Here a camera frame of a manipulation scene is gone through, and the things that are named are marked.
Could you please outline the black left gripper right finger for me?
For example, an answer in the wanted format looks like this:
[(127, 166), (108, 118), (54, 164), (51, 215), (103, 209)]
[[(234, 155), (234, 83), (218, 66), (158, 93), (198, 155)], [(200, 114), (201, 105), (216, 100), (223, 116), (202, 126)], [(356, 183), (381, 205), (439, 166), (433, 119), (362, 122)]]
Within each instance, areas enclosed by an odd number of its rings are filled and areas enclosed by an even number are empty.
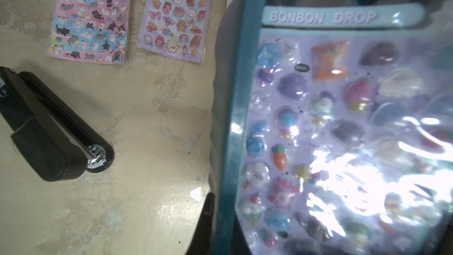
[(233, 228), (231, 240), (231, 254), (252, 255), (240, 226), (235, 226)]

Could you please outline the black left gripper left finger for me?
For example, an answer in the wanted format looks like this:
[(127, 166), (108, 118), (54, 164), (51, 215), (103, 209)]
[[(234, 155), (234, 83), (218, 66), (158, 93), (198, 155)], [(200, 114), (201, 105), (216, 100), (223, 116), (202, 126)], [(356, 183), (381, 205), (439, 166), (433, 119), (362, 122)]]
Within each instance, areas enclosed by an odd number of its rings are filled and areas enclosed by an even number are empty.
[(210, 255), (211, 254), (211, 231), (214, 214), (214, 194), (206, 195), (206, 199), (189, 245), (186, 255)]

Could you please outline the pink cat sticker sheet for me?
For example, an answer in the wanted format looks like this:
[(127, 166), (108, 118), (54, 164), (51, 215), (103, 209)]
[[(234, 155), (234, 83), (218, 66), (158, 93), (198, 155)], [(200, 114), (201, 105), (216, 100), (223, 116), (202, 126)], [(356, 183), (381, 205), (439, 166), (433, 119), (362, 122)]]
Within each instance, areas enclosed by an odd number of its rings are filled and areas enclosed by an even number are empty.
[(93, 64), (122, 64), (131, 0), (56, 0), (47, 55)]

